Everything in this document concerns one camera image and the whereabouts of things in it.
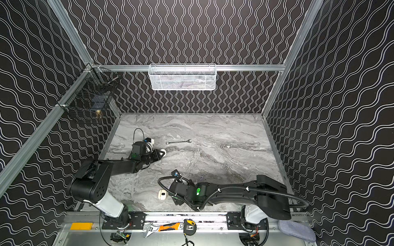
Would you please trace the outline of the white earbud charging case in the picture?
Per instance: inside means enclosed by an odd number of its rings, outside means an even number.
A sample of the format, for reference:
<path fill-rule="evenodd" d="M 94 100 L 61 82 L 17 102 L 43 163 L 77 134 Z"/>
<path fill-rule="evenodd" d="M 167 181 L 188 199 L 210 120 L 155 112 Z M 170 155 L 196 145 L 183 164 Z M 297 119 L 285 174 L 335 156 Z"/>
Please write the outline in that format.
<path fill-rule="evenodd" d="M 160 150 L 160 153 L 161 153 L 161 156 L 162 156 L 162 157 L 166 156 L 166 154 L 167 154 L 167 152 L 166 152 L 165 149 L 161 149 L 161 150 Z"/>

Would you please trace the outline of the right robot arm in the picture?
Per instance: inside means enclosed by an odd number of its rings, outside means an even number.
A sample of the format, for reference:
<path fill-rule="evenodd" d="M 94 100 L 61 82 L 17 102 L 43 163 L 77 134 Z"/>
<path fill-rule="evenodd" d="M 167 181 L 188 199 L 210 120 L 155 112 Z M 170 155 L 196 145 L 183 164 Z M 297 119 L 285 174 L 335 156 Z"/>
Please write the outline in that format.
<path fill-rule="evenodd" d="M 309 203 L 287 193 L 287 187 L 266 176 L 257 175 L 256 180 L 237 184 L 212 182 L 194 183 L 185 179 L 177 170 L 171 173 L 172 184 L 167 193 L 176 205 L 188 205 L 194 211 L 202 211 L 208 205 L 224 203 L 257 206 L 268 217 L 290 220 L 291 209 L 306 209 Z"/>

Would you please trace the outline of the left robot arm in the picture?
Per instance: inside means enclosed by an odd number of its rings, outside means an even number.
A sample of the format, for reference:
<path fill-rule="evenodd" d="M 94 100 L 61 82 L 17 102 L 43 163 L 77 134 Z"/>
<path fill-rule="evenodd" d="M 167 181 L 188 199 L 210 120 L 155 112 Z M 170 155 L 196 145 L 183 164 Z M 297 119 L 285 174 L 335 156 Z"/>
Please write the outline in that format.
<path fill-rule="evenodd" d="M 138 173 L 160 161 L 166 154 L 165 149 L 153 147 L 153 139 L 146 138 L 132 145 L 131 153 L 126 159 L 88 159 L 73 176 L 66 192 L 74 200 L 88 203 L 98 209 L 104 215 L 104 219 L 115 228 L 126 229 L 130 225 L 128 207 L 108 191 L 110 178 Z"/>

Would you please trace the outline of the silver combination wrench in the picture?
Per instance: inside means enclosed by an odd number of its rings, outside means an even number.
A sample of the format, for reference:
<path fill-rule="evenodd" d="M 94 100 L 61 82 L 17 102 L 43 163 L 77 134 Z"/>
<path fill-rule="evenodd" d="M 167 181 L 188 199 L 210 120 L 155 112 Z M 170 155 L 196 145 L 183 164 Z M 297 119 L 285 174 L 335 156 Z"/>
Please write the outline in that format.
<path fill-rule="evenodd" d="M 171 145 L 171 144 L 178 144 L 178 143 L 192 143 L 191 139 L 188 140 L 181 140 L 181 141 L 167 141 L 166 145 Z"/>

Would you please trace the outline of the black yellow tape measure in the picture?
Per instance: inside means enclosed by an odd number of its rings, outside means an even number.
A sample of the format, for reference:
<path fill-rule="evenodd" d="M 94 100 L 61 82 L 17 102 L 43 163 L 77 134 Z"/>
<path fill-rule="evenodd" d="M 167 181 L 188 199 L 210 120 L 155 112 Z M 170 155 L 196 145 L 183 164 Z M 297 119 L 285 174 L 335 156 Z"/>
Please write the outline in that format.
<path fill-rule="evenodd" d="M 184 220 L 183 233 L 186 236 L 193 236 L 197 231 L 197 224 L 191 219 Z"/>

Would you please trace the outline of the orange adjustable wrench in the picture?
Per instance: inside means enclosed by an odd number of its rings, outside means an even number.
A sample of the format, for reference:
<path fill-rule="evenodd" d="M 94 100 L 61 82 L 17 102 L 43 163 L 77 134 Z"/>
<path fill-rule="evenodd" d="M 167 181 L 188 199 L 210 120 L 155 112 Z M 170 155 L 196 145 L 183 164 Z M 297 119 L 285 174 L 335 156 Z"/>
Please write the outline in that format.
<path fill-rule="evenodd" d="M 174 231 L 174 230 L 182 230 L 184 228 L 183 222 L 169 223 L 160 226 L 155 226 L 150 223 L 147 227 L 147 230 L 144 232 L 144 238 L 149 237 L 151 234 L 155 232 L 164 232 L 164 231 Z"/>

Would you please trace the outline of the brass padlock in basket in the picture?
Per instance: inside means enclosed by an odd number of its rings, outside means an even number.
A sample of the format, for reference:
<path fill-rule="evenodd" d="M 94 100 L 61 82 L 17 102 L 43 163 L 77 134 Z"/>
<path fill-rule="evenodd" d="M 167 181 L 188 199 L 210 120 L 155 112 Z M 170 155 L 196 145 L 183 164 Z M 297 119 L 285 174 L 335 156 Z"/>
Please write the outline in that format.
<path fill-rule="evenodd" d="M 97 120 L 101 120 L 102 117 L 103 117 L 102 111 L 101 111 L 101 110 L 96 110 L 96 111 L 95 111 L 95 118 L 96 118 Z"/>

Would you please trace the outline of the yellow label plate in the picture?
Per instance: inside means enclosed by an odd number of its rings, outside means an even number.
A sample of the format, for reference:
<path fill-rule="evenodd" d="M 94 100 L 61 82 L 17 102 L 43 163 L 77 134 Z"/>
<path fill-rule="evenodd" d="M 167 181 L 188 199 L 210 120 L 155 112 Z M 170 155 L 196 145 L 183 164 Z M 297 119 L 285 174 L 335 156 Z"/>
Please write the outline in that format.
<path fill-rule="evenodd" d="M 72 231 L 89 231 L 92 229 L 92 222 L 74 222 L 72 223 L 70 230 Z"/>

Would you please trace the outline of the grey cloth pad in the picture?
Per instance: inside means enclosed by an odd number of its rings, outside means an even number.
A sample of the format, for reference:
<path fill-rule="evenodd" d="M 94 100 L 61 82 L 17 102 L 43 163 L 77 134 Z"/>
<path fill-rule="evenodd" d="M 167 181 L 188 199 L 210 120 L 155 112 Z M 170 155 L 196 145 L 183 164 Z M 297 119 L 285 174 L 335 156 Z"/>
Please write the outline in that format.
<path fill-rule="evenodd" d="M 317 239 L 313 229 L 292 220 L 279 220 L 278 227 L 282 233 L 309 243 L 314 243 Z"/>

